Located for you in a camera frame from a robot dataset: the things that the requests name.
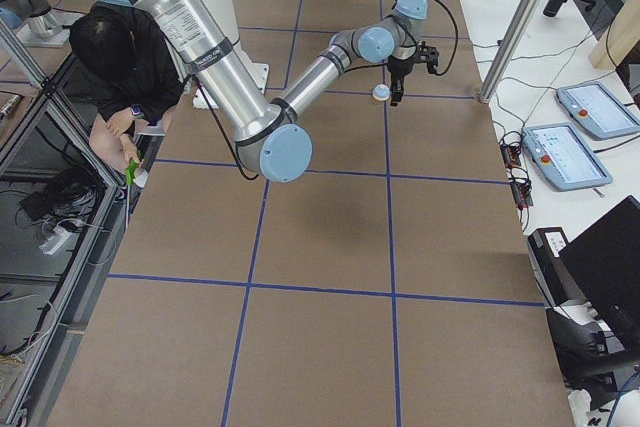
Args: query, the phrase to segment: black hair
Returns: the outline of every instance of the black hair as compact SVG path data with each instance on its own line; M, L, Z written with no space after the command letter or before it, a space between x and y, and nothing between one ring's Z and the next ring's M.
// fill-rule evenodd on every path
M122 16L109 8L93 8L74 22L69 43L89 72L105 82L120 82L135 67L130 29Z

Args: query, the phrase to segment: power strip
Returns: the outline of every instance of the power strip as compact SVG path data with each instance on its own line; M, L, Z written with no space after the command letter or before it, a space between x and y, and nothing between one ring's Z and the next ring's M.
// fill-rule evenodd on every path
M44 254L53 255L58 251L58 249L60 249L60 247L62 247L69 237L71 237L71 232L59 225L56 225L53 228L53 235L51 235L44 244L38 246L38 248Z

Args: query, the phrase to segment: electronic device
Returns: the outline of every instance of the electronic device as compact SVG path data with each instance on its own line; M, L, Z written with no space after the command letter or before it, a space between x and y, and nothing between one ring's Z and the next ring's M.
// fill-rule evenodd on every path
M640 347L640 203L628 196L560 251L566 269L626 349Z
M640 132L640 120L600 82L563 87L556 96L569 115L596 139Z
M613 177L569 123L525 127L522 143L558 190L609 184Z

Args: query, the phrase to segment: white table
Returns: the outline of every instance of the white table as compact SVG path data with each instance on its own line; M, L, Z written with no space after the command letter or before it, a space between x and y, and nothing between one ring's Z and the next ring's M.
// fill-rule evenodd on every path
M496 45L502 39L520 0L461 0L471 40L475 45ZM579 44L590 29L578 8L569 0L556 17L542 14L547 0L541 0L531 22L523 35L514 57L536 56L557 53ZM609 71L594 69L587 56L596 45L594 37L588 38L577 49L569 49L561 55L540 59L514 60L509 64L505 77L515 77L532 85L563 87L596 79ZM492 59L497 47L474 47L478 61ZM490 62L479 62L480 75L484 79ZM631 102L624 85L614 73L600 79L623 103ZM503 80L498 86L500 105L522 118L527 118L543 95L539 105L527 121L527 126L544 125L556 122L571 122L566 111L556 102L555 91L534 89L513 80ZM522 123L515 117L498 108L496 96L491 100L494 120L503 124L507 130L520 130ZM637 107L632 112L638 115ZM498 138L502 129L496 126ZM581 131L583 138L592 149L609 147L628 137L608 141L596 141ZM630 142L620 148L598 155L613 176L613 183L598 190L582 189L558 192L549 185L538 169L527 159L527 168L532 180L532 198L534 206L529 209L529 223L525 234L541 227L560 226L571 241L583 230L593 224L602 215L614 207L629 194L640 198L640 171L634 168L636 155L640 153L640 141Z

